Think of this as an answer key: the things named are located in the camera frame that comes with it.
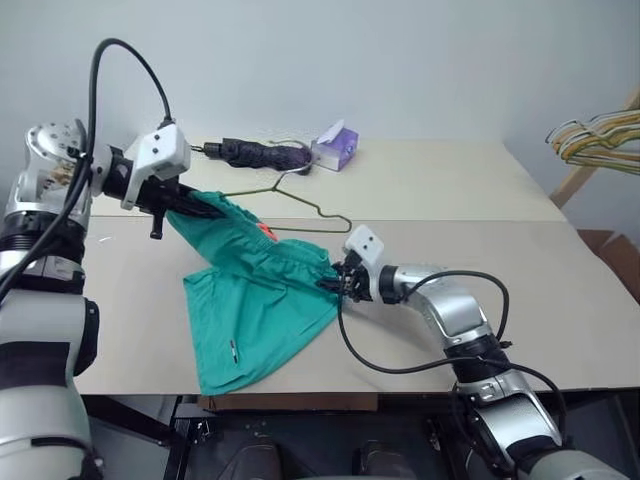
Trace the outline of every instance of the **black cable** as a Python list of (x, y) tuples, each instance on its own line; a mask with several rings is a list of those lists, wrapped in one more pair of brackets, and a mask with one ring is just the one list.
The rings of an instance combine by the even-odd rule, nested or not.
[(149, 74), (149, 77), (151, 77), (156, 90), (158, 90), (158, 94), (160, 95), (160, 100), (162, 101), (162, 106), (164, 108), (164, 121), (172, 121), (171, 108), (169, 107), (167, 95), (165, 94), (164, 89), (160, 84), (160, 80), (158, 80), (158, 77), (151, 68), (151, 65), (149, 65), (147, 61), (142, 57), (142, 55), (140, 55), (140, 53), (127, 42), (118, 38), (106, 38), (98, 44), (93, 53), (93, 58), (91, 59), (91, 70), (89, 73), (89, 118), (87, 122), (87, 148), (85, 150), (86, 155), (82, 159), (80, 159), (79, 162), (84, 162), (87, 160), (89, 161), (89, 163), (93, 162), (93, 150), (96, 143), (98, 72), (100, 70), (100, 60), (102, 59), (102, 55), (104, 54), (104, 51), (111, 45), (116, 45), (118, 47), (124, 48), (131, 55), (133, 55), (138, 60), (138, 62), (140, 62), (142, 67)]
[(13, 286), (15, 285), (18, 277), (22, 274), (22, 272), (24, 272), (27, 266), (34, 260), (37, 260), (38, 258), (43, 256), (43, 249), (47, 246), (47, 243), (55, 234), (55, 230), (63, 222), (67, 221), (71, 211), (78, 202), (80, 195), (82, 195), (85, 184), (88, 183), (89, 179), (91, 178), (91, 164), (93, 163), (93, 151), (95, 149), (96, 142), (98, 71), (102, 54), (111, 45), (117, 45), (124, 48), (142, 64), (146, 72), (151, 77), (151, 80), (155, 84), (156, 89), (158, 90), (158, 94), (160, 95), (160, 99), (162, 100), (162, 106), (164, 108), (164, 122), (172, 122), (171, 109), (169, 107), (169, 101), (167, 100), (164, 89), (162, 88), (162, 85), (160, 84), (160, 81), (158, 80), (155, 72), (147, 63), (147, 61), (142, 57), (142, 55), (140, 55), (140, 53), (138, 53), (138, 51), (131, 45), (117, 38), (107, 38), (100, 42), (93, 54), (93, 58), (91, 60), (91, 70), (89, 73), (89, 118), (88, 131), (86, 133), (86, 136), (84, 135), (84, 129), (79, 128), (79, 130), (81, 131), (81, 137), (83, 137), (81, 138), (81, 143), (86, 146), (86, 148), (84, 149), (84, 154), (79, 155), (76, 158), (75, 171), (69, 183), (65, 202), (60, 213), (56, 216), (53, 222), (51, 222), (51, 225), (49, 225), (49, 227), (44, 231), (44, 233), (40, 236), (36, 243), (33, 244), (33, 246), (29, 249), (22, 260), (18, 262), (11, 270), (6, 272), (5, 275), (3, 275), (1, 279), (2, 283), (0, 284), (0, 304), (2, 304), (11, 288), (13, 288)]
[(425, 283), (428, 283), (432, 280), (436, 280), (438, 278), (443, 277), (477, 277), (482, 278), (484, 280), (488, 280), (493, 283), (496, 287), (500, 289), (502, 292), (502, 314), (500, 315), (500, 325), (498, 326), (498, 333), (496, 333), (496, 338), (498, 340), (502, 339), (504, 335), (504, 331), (507, 328), (507, 318), (509, 317), (509, 290), (502, 281), (494, 277), (493, 275), (485, 272), (477, 272), (475, 270), (445, 270), (443, 272), (436, 272), (428, 277), (423, 278), (418, 283), (416, 283), (413, 287), (405, 292), (405, 294), (400, 297), (400, 302), (406, 301), (411, 295), (413, 295), (420, 287), (422, 287)]
[[(439, 278), (439, 277), (443, 277), (443, 276), (452, 276), (452, 275), (455, 275), (455, 272), (464, 272), (464, 274), (460, 274), (460, 275), (478, 276), (478, 277), (484, 278), (483, 276), (481, 276), (482, 272), (472, 272), (472, 271), (466, 271), (466, 270), (449, 270), (449, 271), (445, 271), (445, 272), (438, 272), (438, 273), (435, 273), (433, 275), (429, 275), (428, 277), (425, 277), (424, 279), (420, 280), (409, 291), (407, 291), (407, 293), (405, 293), (403, 295), (402, 299), (406, 300), (418, 288), (420, 288), (420, 286), (424, 285), (428, 281), (431, 281), (431, 280), (434, 280), (435, 278)], [(500, 280), (498, 280), (495, 277), (493, 277), (493, 278), (495, 280), (497, 280), (499, 282), (499, 284), (504, 287), (504, 284), (502, 284), (502, 282), (500, 282)], [(523, 373), (527, 373), (527, 374), (529, 374), (529, 375), (531, 375), (533, 377), (536, 377), (539, 380), (541, 380), (545, 385), (547, 385), (549, 387), (549, 389), (556, 396), (556, 400), (557, 400), (557, 403), (558, 403), (558, 410), (559, 410), (559, 412), (558, 412), (558, 417), (559, 417), (558, 418), (558, 430), (560, 431), (560, 435), (562, 436), (563, 445), (566, 444), (566, 442), (567, 442), (567, 433), (566, 433), (567, 404), (564, 401), (564, 397), (562, 395), (562, 392), (557, 387), (557, 385), (555, 383), (553, 383), (553, 381), (551, 381), (550, 378), (548, 378), (547, 376), (545, 376), (542, 373), (538, 372), (537, 370), (534, 370), (533, 368), (529, 368), (529, 367), (526, 367), (524, 365), (519, 365), (517, 363), (500, 362), (498, 360), (491, 360), (491, 359), (482, 358), (482, 357), (443, 358), (441, 360), (436, 360), (436, 361), (433, 361), (433, 362), (424, 363), (424, 364), (418, 365), (416, 367), (386, 368), (386, 367), (381, 367), (379, 365), (376, 365), (375, 363), (372, 363), (369, 360), (367, 360), (366, 358), (364, 358), (354, 348), (353, 344), (349, 340), (349, 336), (347, 335), (347, 331), (346, 331), (345, 326), (344, 326), (344, 318), (342, 316), (342, 302), (344, 300), (344, 287), (345, 287), (345, 272), (343, 271), (342, 274), (340, 275), (340, 289), (338, 291), (338, 305), (337, 305), (337, 309), (338, 309), (338, 326), (340, 328), (340, 333), (341, 333), (342, 339), (344, 340), (344, 343), (345, 343), (345, 345), (347, 347), (347, 350), (349, 350), (349, 352), (360, 363), (362, 363), (363, 365), (365, 365), (365, 366), (369, 367), (370, 369), (375, 370), (377, 372), (387, 373), (387, 374), (391, 374), (391, 375), (404, 375), (404, 374), (409, 374), (409, 373), (424, 372), (426, 370), (431, 370), (432, 368), (441, 367), (442, 365), (453, 365), (455, 363), (464, 363), (464, 362), (482, 362), (484, 364), (492, 365), (494, 367), (504, 368), (504, 369), (507, 369), (507, 370), (508, 369), (519, 370), (519, 371), (521, 371)]]

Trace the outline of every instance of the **table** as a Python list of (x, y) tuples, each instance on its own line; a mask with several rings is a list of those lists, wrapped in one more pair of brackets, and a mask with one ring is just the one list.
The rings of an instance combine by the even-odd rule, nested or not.
[[(269, 186), (275, 176), (194, 156), (181, 181), (229, 192)], [(289, 177), (283, 188), (372, 227), (392, 263), (500, 277), (512, 295), (505, 335), (514, 342), (512, 361), (563, 389), (640, 385), (640, 307), (502, 145), (363, 141), (339, 174), (318, 168)], [(235, 200), (270, 225), (327, 225), (273, 194)], [(101, 330), (98, 358), (77, 379), (83, 394), (199, 392), (181, 279), (206, 263), (168, 225), (159, 242), (148, 238), (150, 228), (150, 218), (123, 212), (114, 200), (95, 202), (85, 295), (100, 306)], [(296, 236), (342, 258), (345, 235)], [(469, 287), (495, 325), (497, 293), (475, 281)], [(407, 309), (359, 305), (346, 322), (356, 346), (377, 363), (409, 366), (442, 356)], [(330, 325), (280, 370), (242, 391), (444, 392), (452, 383), (446, 368), (405, 376), (370, 371), (349, 356)]]

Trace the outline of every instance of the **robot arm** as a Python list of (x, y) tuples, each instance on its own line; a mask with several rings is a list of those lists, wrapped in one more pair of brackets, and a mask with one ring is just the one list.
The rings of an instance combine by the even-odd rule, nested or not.
[[(48, 123), (30, 129), (25, 140), (26, 168), (14, 183), (0, 233), (3, 281), (63, 210), (84, 129), (80, 122)], [(167, 210), (222, 217), (178, 182), (189, 156), (173, 123), (147, 135), (133, 160), (118, 148), (96, 144), (91, 182), (3, 299), (0, 478), (99, 478), (88, 419), (73, 382), (97, 354), (98, 305), (82, 296), (92, 196), (104, 193), (121, 200), (123, 208), (138, 206), (152, 214), (152, 238), (162, 237)]]
[[(343, 288), (355, 301), (402, 303), (422, 315), (452, 359), (456, 394), (465, 404), (462, 433), (493, 473), (510, 476), (518, 470), (518, 478), (550, 480), (626, 478), (563, 445), (553, 419), (522, 372), (512, 368), (482, 309), (463, 286), (451, 276), (424, 283), (442, 270), (386, 265), (383, 251), (384, 244), (369, 228), (358, 227), (345, 243), (345, 261), (337, 265), (340, 285), (329, 281), (323, 286)], [(472, 357), (477, 361), (455, 361)]]

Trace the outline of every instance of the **green fabric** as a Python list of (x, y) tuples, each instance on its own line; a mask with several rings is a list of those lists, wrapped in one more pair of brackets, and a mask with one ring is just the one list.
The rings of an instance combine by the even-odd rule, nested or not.
[[(224, 211), (208, 220), (169, 213), (171, 225), (213, 266), (184, 279), (200, 389), (218, 395), (256, 382), (291, 359), (336, 316), (328, 252), (276, 241), (220, 193), (194, 192)], [(233, 341), (237, 363), (234, 361)]]

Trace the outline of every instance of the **tissue box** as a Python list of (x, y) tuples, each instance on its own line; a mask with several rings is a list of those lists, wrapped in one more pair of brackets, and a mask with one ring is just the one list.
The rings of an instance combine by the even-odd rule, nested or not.
[(311, 142), (314, 163), (336, 172), (353, 158), (357, 148), (358, 134), (348, 128), (340, 129), (332, 138), (320, 137)]

